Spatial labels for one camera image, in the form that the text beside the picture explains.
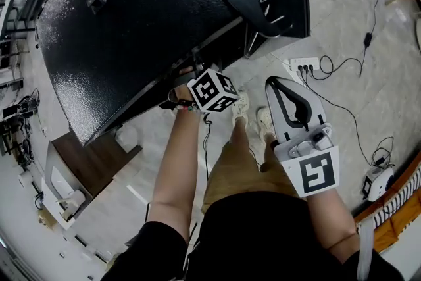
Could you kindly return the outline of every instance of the wooden board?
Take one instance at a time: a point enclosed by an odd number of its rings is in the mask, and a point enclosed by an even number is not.
[[[74,132],[52,143],[68,168],[93,197],[110,184],[114,175],[141,151],[137,145],[129,153],[125,152],[110,133],[86,147],[80,145]]]

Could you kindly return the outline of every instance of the sneaker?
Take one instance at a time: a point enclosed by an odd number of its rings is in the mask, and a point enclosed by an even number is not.
[[[249,123],[249,117],[247,116],[247,111],[250,107],[249,96],[245,91],[240,91],[238,93],[239,100],[235,102],[232,108],[232,125],[235,126],[235,120],[239,117],[244,117],[245,126]]]
[[[276,138],[269,107],[260,108],[257,111],[257,125],[259,126],[259,134],[263,143],[266,143],[266,140],[264,139],[266,134],[273,134]]]

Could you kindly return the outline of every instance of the power strip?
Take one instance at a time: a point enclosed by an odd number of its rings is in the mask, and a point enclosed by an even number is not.
[[[302,66],[312,66],[313,70],[319,70],[320,69],[320,62],[318,60],[318,57],[302,57],[300,59],[290,59],[289,60],[289,67],[293,72],[298,72],[298,67]]]

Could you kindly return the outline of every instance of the person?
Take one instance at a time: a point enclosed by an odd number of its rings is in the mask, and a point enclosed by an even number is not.
[[[192,100],[186,87],[179,99]],[[269,108],[257,122],[266,143],[260,170],[246,135],[249,99],[232,105],[229,142],[207,184],[199,238],[186,259],[197,180],[201,115],[178,111],[155,182],[147,222],[103,281],[356,280],[360,238],[335,189],[298,198],[274,155]],[[375,251],[369,280],[403,280]]]

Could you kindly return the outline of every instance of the power adapter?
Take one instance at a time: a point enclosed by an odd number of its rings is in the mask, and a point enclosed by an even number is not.
[[[366,33],[366,37],[364,38],[364,47],[365,49],[369,48],[371,45],[371,41],[373,40],[373,35],[370,32]]]
[[[374,165],[376,165],[376,166],[380,166],[381,164],[383,164],[385,162],[385,158],[384,157],[382,157],[382,158],[379,158],[375,163],[374,163]]]

